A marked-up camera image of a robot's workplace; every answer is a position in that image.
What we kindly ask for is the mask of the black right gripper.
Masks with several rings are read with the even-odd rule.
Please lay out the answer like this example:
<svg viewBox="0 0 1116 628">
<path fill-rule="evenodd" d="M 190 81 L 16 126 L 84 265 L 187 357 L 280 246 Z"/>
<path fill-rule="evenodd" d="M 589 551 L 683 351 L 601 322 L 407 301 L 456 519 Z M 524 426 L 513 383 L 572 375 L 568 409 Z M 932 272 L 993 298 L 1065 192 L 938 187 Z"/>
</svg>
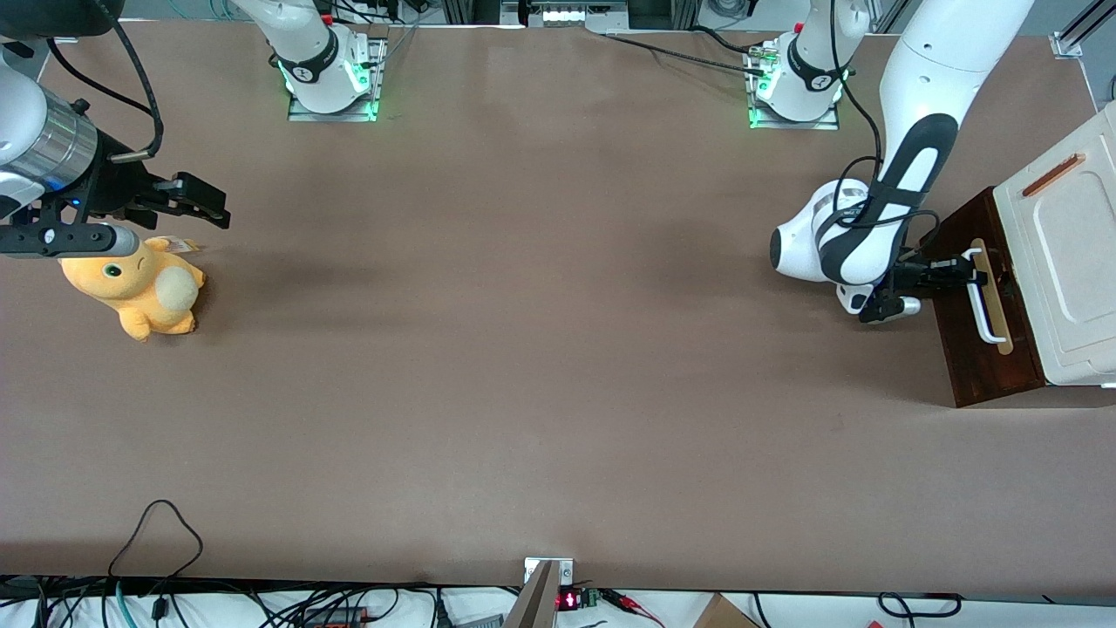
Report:
<svg viewBox="0 0 1116 628">
<path fill-rule="evenodd" d="M 160 178 L 140 160 L 112 162 L 113 155 L 127 151 L 123 143 L 98 131 L 92 165 L 68 187 L 37 201 L 35 218 L 66 225 L 112 218 L 147 230 L 155 230 L 160 218 L 193 218 L 219 229 L 230 228 L 223 191 L 187 172 Z"/>
</svg>

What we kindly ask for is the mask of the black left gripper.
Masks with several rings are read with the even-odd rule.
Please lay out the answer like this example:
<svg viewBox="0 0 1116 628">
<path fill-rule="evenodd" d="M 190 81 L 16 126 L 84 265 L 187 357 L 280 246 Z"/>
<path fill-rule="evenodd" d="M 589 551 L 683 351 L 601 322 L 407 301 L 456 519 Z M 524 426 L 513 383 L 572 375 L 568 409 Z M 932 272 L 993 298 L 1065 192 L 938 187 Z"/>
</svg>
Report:
<svg viewBox="0 0 1116 628">
<path fill-rule="evenodd" d="M 960 286 L 980 290 L 988 282 L 989 276 L 982 273 L 973 259 L 964 255 L 953 255 L 946 261 L 910 257 L 889 267 L 891 297 L 929 298 L 934 291 Z"/>
</svg>

